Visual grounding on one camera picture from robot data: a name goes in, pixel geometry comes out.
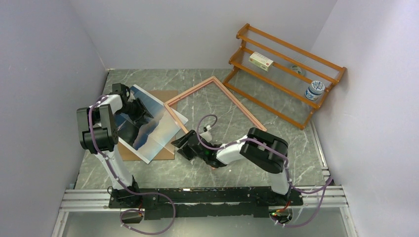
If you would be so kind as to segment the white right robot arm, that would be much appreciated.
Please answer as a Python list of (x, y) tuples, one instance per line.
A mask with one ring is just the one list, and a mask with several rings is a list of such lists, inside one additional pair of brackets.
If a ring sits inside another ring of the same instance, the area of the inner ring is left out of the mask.
[(284, 139), (253, 127), (245, 136), (228, 144), (215, 144), (211, 140), (207, 126), (203, 133), (190, 130), (171, 144), (187, 160), (200, 158), (212, 168), (247, 159), (268, 173), (272, 181), (272, 200), (276, 204), (283, 205), (291, 198), (286, 172), (289, 145)]

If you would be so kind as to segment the pink wooden photo frame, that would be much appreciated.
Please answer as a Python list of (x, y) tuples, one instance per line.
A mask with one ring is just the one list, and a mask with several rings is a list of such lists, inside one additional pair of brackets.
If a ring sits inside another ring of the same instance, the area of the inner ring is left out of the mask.
[[(154, 86), (154, 90), (174, 90), (178, 92), (178, 95), (188, 88), (194, 86), (195, 82), (202, 82), (201, 79), (185, 79), (181, 80), (180, 77), (175, 77), (173, 80), (165, 81), (159, 87)], [(248, 99), (239, 94), (232, 92), (234, 96), (241, 102), (261, 123), (262, 125), (267, 124), (270, 116), (267, 112), (263, 112), (262, 108), (257, 106)], [(186, 97), (184, 100), (179, 101), (177, 109), (179, 113), (187, 117), (189, 121), (186, 123), (186, 128), (196, 129), (198, 121), (207, 114), (215, 114), (218, 117), (218, 122), (214, 126), (211, 132), (214, 143), (228, 143), (235, 139), (239, 139), (243, 135), (246, 135), (248, 130), (255, 125), (237, 108), (237, 106), (231, 102), (231, 100), (213, 83), (207, 85), (205, 88), (194, 92), (192, 95)], [(155, 168), (163, 168), (166, 170), (181, 170), (185, 169), (186, 172), (211, 172), (227, 174), (237, 173), (238, 171), (253, 172), (253, 173), (266, 173), (261, 168), (248, 160), (238, 160), (230, 165), (220, 168), (212, 169), (206, 165), (204, 161), (196, 158), (194, 163), (181, 157), (180, 154), (175, 152), (175, 158), (173, 160), (163, 160), (157, 162)]]

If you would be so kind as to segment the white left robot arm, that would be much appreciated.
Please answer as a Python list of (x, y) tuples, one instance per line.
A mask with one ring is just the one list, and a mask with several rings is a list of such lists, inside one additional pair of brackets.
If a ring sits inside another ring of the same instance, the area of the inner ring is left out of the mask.
[(112, 85), (109, 94), (102, 95), (94, 105), (77, 109), (80, 144), (100, 160), (112, 182), (112, 193), (122, 194), (128, 207), (140, 204), (141, 193), (133, 175), (125, 166), (118, 150), (118, 130), (115, 115), (125, 114), (132, 122), (145, 125), (153, 118), (140, 99), (130, 98), (130, 89), (122, 83)]

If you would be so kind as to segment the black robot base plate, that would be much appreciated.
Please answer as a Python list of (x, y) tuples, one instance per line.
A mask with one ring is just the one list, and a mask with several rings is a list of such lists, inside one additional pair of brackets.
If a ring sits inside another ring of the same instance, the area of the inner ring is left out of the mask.
[(269, 186), (223, 188), (162, 188), (139, 189), (140, 195), (109, 192), (109, 208), (141, 208), (145, 220), (162, 218), (241, 216), (264, 218), (275, 208), (302, 206), (302, 195), (291, 189), (279, 195)]

